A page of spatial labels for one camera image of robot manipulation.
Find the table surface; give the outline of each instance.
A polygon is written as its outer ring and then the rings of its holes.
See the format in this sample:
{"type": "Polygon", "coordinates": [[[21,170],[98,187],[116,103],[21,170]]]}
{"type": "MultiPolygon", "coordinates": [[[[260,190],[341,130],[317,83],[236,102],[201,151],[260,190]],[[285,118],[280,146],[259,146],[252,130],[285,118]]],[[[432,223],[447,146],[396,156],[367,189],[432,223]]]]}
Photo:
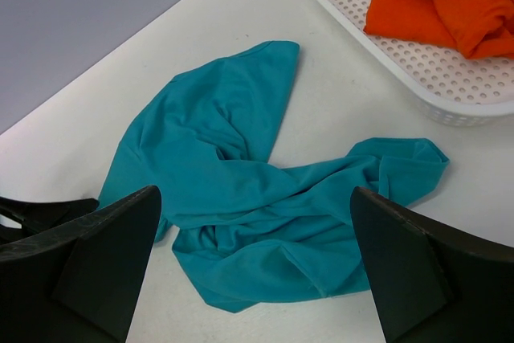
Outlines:
{"type": "MultiPolygon", "coordinates": [[[[271,163],[341,157],[368,137],[430,138],[452,165],[416,211],[514,247],[514,120],[461,129],[426,119],[314,0],[182,0],[0,136],[1,194],[97,196],[127,126],[173,76],[270,39],[302,46],[271,163]]],[[[172,238],[153,249],[129,342],[384,342],[370,292],[237,315],[210,308],[171,253],[172,238]]]]}

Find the laundry basket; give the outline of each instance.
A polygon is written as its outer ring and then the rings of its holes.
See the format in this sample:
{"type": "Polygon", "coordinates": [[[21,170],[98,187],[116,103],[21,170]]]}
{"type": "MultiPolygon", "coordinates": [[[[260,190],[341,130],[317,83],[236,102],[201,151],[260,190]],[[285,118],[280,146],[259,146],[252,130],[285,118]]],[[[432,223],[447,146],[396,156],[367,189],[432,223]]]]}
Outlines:
{"type": "Polygon", "coordinates": [[[513,60],[466,60],[449,48],[366,35],[371,0],[317,1],[408,87],[433,120],[475,126],[514,115],[513,60]]]}

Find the orange shirt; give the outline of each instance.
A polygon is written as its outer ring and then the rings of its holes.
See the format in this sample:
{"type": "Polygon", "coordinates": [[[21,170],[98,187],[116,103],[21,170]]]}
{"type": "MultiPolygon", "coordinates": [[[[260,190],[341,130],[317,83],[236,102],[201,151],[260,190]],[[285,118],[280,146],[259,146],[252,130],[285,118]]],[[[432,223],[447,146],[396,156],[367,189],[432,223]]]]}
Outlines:
{"type": "Polygon", "coordinates": [[[365,32],[514,59],[514,0],[372,0],[365,32]]]}

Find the plastic basket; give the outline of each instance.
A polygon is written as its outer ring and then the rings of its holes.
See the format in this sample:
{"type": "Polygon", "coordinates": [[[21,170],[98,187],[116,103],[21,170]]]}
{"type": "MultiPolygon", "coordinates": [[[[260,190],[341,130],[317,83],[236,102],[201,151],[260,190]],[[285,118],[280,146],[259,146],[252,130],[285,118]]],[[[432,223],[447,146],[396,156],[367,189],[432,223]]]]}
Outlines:
{"type": "Polygon", "coordinates": [[[475,126],[514,114],[514,61],[470,61],[445,47],[369,36],[363,28],[371,0],[317,1],[407,86],[433,120],[475,126]]]}

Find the gray background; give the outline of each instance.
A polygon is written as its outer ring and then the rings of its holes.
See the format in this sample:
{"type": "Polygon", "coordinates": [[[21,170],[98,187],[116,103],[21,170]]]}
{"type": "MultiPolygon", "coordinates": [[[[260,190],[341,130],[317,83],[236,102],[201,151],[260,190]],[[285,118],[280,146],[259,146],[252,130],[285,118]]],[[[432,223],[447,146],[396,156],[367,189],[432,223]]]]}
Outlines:
{"type": "Polygon", "coordinates": [[[179,0],[0,0],[0,133],[179,0]]]}

